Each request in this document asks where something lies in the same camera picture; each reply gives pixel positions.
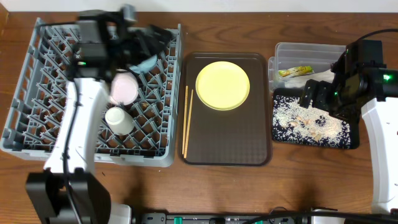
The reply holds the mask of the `light blue bowl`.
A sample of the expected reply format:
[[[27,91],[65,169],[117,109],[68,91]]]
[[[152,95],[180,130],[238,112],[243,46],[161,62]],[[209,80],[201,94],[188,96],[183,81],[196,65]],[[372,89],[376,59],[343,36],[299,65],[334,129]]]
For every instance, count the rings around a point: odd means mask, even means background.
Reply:
[[[147,73],[151,71],[156,65],[157,65],[157,55],[154,55],[138,65],[133,65],[129,67],[129,69],[137,74]]]

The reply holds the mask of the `pink cup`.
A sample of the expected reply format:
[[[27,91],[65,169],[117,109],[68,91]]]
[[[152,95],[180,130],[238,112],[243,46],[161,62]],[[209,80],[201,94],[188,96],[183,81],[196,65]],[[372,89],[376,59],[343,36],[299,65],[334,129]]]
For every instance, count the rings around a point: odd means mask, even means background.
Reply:
[[[114,105],[129,105],[138,97],[139,84],[129,72],[118,73],[111,83],[109,102]]]

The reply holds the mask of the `white napkin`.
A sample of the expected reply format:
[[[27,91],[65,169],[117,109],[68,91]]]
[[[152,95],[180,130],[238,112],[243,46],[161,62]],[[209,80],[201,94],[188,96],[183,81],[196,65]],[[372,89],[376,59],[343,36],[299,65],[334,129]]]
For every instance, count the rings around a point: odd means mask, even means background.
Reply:
[[[312,73],[309,75],[288,78],[285,82],[286,88],[303,88],[307,81],[315,80],[315,81],[325,81],[331,83],[335,77],[335,74],[331,72],[331,70],[327,70],[320,73]]]

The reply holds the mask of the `green snack wrapper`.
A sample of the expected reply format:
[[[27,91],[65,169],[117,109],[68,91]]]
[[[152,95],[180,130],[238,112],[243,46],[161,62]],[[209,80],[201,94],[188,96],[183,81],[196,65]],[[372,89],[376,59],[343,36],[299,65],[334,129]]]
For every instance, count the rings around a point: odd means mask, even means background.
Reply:
[[[286,70],[279,70],[278,74],[284,78],[299,77],[301,75],[314,73],[311,66],[298,66]]]

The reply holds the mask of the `small white cup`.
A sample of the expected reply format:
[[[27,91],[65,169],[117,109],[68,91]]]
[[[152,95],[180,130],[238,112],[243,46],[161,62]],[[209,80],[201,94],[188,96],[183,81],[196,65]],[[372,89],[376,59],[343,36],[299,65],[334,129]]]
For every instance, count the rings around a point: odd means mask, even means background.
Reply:
[[[105,113],[105,121],[117,135],[127,135],[134,129],[132,116],[119,107],[108,109]]]

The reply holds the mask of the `wooden chopstick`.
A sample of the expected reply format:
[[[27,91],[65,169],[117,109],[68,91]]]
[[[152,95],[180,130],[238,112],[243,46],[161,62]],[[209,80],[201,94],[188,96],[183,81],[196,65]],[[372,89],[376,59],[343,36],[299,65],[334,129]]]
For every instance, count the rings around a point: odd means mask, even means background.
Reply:
[[[187,119],[187,130],[186,130],[186,135],[185,135],[185,147],[184,147],[184,153],[183,153],[183,158],[187,158],[187,151],[188,151],[188,142],[189,142],[189,135],[190,135],[190,121],[192,117],[192,104],[193,104],[193,89],[191,90],[191,95],[190,95],[190,104],[189,104],[189,112],[188,112],[188,119]]]
[[[185,154],[185,136],[187,131],[187,109],[188,109],[188,86],[185,87],[185,103],[183,114],[183,141],[182,141],[182,155]]]

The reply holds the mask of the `yellow plate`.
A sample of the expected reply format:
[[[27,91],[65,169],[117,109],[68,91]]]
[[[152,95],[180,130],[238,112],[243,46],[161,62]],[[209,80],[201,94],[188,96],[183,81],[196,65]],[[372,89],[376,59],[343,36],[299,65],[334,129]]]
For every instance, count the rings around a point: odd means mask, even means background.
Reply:
[[[207,107],[228,111],[241,106],[249,96],[247,73],[235,63],[217,61],[206,65],[195,81],[200,101]]]

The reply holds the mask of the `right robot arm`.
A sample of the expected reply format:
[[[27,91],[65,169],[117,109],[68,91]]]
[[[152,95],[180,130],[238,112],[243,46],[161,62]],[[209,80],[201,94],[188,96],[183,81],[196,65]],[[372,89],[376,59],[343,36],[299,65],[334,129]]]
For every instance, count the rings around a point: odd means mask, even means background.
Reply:
[[[331,66],[332,82],[308,80],[299,105],[347,123],[364,120],[373,168],[374,213],[397,211],[397,70],[383,62],[380,40],[346,46]]]

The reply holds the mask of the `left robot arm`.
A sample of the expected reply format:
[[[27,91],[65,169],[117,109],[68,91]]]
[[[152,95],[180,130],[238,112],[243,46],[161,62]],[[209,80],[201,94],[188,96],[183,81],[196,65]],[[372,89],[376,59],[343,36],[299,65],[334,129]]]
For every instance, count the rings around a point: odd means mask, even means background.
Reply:
[[[42,223],[133,223],[130,206],[114,203],[95,177],[95,146],[115,76],[161,53],[172,40],[157,26],[134,29],[136,10],[80,12],[80,40],[67,67],[67,99],[51,156],[25,189]]]

